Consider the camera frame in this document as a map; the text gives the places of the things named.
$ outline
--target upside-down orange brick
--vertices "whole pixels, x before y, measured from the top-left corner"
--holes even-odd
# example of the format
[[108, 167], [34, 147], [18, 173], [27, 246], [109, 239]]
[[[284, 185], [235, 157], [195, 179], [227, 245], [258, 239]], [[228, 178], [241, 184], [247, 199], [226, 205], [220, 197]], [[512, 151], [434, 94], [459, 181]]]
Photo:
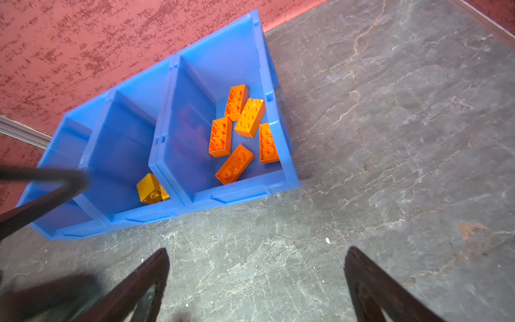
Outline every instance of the upside-down orange brick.
[[245, 149], [241, 144], [222, 165], [215, 177], [223, 184], [233, 183], [254, 159], [254, 154]]
[[259, 125], [259, 152], [261, 163], [279, 161], [276, 144], [273, 142], [272, 132], [268, 123]]
[[232, 122], [228, 117], [213, 121], [211, 139], [209, 141], [209, 154], [215, 158], [231, 154]]
[[227, 99], [225, 116], [236, 122], [243, 111], [243, 107], [249, 98], [249, 89], [245, 85], [231, 87], [229, 98]]
[[238, 123], [234, 127], [236, 133], [242, 137], [254, 139], [259, 124], [265, 115], [266, 105], [262, 99], [249, 98], [242, 114], [239, 116]]

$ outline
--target blue plastic bin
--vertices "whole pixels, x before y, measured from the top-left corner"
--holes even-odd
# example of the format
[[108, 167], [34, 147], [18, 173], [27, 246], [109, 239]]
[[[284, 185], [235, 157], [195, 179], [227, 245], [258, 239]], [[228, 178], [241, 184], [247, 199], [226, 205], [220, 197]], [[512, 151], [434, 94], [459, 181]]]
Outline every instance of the blue plastic bin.
[[[261, 164], [259, 135], [233, 134], [255, 158], [237, 182], [215, 174], [227, 160], [208, 153], [211, 122], [223, 117], [232, 86], [266, 101], [280, 162]], [[48, 239], [71, 240], [232, 205], [300, 187], [291, 142], [277, 107], [279, 82], [257, 10], [67, 113], [38, 167], [81, 169], [91, 187], [32, 223]], [[150, 170], [170, 200], [140, 202]], [[27, 186], [19, 205], [55, 189]]]

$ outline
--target gray marble surface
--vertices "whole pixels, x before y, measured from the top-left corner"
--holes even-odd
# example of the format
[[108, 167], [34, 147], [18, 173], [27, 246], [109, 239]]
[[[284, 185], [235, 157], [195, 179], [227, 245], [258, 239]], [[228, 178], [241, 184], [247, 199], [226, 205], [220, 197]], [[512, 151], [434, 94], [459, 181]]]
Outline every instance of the gray marble surface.
[[266, 35], [302, 188], [74, 242], [30, 228], [18, 285], [159, 247], [159, 321], [354, 321], [357, 245], [448, 321], [515, 319], [515, 55], [445, 0], [332, 0]]

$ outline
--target toy building block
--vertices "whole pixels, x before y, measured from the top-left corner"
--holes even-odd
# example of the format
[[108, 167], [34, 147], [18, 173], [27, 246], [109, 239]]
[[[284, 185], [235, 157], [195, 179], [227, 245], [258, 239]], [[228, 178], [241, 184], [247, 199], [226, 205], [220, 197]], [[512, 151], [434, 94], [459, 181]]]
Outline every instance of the toy building block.
[[276, 144], [273, 142], [268, 123], [259, 125], [259, 156], [263, 164], [279, 161]]
[[234, 127], [236, 133], [242, 137], [254, 139], [259, 124], [265, 115], [266, 105], [262, 99], [249, 98], [243, 109], [243, 113], [239, 116], [238, 123]]
[[164, 190], [163, 188], [163, 185], [160, 184], [159, 185], [159, 190], [161, 190], [161, 197], [163, 198], [163, 201], [165, 200], [169, 200], [170, 199], [170, 196], [168, 195], [168, 193]]
[[228, 117], [213, 121], [211, 139], [209, 141], [209, 154], [215, 158], [231, 154], [232, 122]]
[[236, 122], [249, 98], [249, 89], [245, 85], [231, 87], [227, 100], [225, 116]]
[[159, 186], [159, 181], [152, 173], [147, 174], [141, 179], [136, 185], [141, 202], [155, 204], [156, 202], [162, 201], [163, 197], [161, 197], [161, 189]]
[[240, 144], [215, 177], [223, 184], [233, 183], [238, 180], [253, 159], [254, 154]]

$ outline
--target red textured surface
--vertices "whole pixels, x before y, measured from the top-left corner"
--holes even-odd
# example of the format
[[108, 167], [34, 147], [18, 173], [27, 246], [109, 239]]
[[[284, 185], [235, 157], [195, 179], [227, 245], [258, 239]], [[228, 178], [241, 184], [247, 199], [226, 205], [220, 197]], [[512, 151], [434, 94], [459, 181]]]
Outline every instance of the red textured surface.
[[253, 9], [267, 31], [324, 1], [3, 2], [0, 114], [53, 134], [65, 112]]
[[515, 35], [515, 1], [514, 0], [465, 0], [481, 11], [488, 18], [503, 26]]
[[[35, 167], [45, 151], [28, 143], [0, 134], [0, 164]], [[16, 207], [27, 183], [0, 181], [0, 213]]]

